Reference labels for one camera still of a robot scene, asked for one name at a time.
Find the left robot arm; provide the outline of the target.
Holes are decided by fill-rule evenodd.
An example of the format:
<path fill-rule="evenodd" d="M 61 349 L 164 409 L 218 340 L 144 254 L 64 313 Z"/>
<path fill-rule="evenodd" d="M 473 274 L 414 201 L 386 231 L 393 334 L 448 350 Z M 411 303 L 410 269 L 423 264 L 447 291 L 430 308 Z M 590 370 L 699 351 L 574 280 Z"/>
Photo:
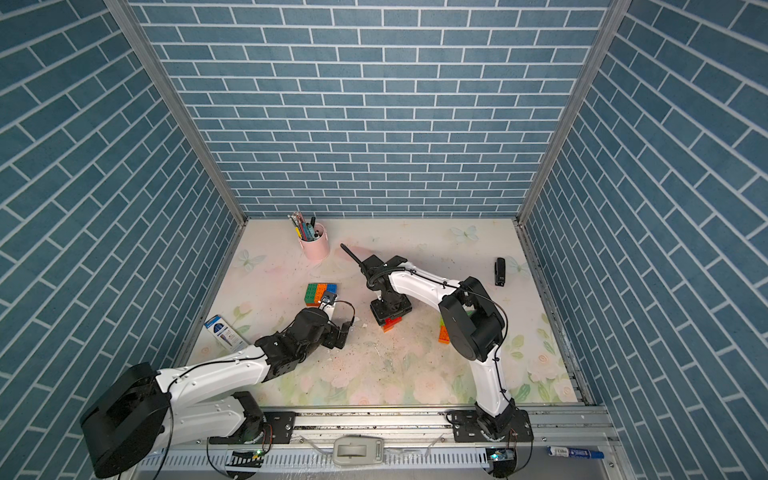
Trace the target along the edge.
<path fill-rule="evenodd" d="M 152 452 L 197 440 L 271 443 L 274 429 L 249 389 L 292 372 L 319 347 L 343 349 L 354 322 L 333 322 L 336 303 L 306 307 L 283 330 L 215 360 L 125 370 L 80 419 L 94 475 L 117 477 Z"/>

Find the dark green lego brick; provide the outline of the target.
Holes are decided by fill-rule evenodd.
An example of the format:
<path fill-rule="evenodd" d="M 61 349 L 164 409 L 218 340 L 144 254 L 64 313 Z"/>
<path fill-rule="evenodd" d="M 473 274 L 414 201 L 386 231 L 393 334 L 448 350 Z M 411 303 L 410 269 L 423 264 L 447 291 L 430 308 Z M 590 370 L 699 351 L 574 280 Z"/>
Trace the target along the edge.
<path fill-rule="evenodd" d="M 319 304 L 319 301 L 322 295 L 318 295 L 317 291 L 318 291 L 317 283 L 310 283 L 307 285 L 305 296 L 304 296 L 304 302 L 307 306 L 317 306 Z"/>

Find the red lego brick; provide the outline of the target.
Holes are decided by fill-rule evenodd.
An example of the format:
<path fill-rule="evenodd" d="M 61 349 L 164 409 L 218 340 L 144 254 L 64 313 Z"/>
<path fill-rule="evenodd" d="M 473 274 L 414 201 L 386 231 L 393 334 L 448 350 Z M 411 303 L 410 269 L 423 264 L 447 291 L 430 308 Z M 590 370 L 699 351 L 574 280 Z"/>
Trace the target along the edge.
<path fill-rule="evenodd" d="M 402 321 L 401 317 L 396 318 L 389 318 L 385 321 L 384 325 L 382 326 L 383 332 L 389 332 L 391 331 L 398 323 Z"/>

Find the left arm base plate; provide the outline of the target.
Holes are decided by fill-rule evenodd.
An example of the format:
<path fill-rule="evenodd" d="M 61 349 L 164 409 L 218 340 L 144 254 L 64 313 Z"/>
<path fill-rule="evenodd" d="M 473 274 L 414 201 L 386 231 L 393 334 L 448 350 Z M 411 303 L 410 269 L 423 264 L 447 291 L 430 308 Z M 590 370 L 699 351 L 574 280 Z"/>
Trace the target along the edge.
<path fill-rule="evenodd" d="M 209 442 L 221 445 L 288 444 L 295 420 L 296 413 L 292 411 L 268 411 L 260 415 L 248 415 L 233 434 L 213 436 L 209 438 Z"/>

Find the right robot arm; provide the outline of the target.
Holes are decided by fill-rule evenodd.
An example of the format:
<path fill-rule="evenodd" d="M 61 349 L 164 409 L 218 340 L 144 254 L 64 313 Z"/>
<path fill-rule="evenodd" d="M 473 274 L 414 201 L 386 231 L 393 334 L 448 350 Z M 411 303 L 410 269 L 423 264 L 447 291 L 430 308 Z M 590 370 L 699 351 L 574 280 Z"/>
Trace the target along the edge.
<path fill-rule="evenodd" d="M 518 409 L 507 394 L 498 357 L 506 339 L 506 316 L 483 284 L 472 276 L 463 281 L 443 278 L 401 256 L 362 260 L 347 245 L 340 248 L 357 263 L 367 288 L 377 293 L 370 309 L 379 325 L 410 313 L 413 299 L 440 313 L 450 344 L 470 363 L 481 431 L 493 439 L 509 433 Z"/>

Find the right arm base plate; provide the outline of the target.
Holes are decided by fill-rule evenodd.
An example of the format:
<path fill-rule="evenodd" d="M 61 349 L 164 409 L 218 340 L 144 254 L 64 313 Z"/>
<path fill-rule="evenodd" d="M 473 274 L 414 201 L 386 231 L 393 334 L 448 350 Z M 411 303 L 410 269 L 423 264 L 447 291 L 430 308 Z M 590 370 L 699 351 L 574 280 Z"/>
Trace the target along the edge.
<path fill-rule="evenodd" d="M 529 414 L 518 407 L 509 407 L 498 416 L 491 416 L 478 407 L 449 410 L 445 418 L 457 443 L 534 440 Z"/>

